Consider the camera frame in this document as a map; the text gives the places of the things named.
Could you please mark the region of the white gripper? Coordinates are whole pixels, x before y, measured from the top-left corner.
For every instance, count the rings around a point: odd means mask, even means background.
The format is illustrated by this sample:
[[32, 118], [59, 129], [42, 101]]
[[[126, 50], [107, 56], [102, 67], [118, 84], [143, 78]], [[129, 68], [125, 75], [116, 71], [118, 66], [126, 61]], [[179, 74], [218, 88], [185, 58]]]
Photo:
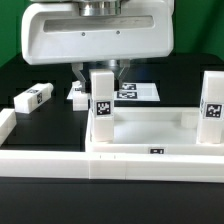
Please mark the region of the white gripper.
[[118, 60], [115, 89], [129, 59], [167, 56], [173, 49], [174, 0], [31, 0], [21, 46], [32, 65], [73, 63], [82, 92], [91, 91], [81, 62]]

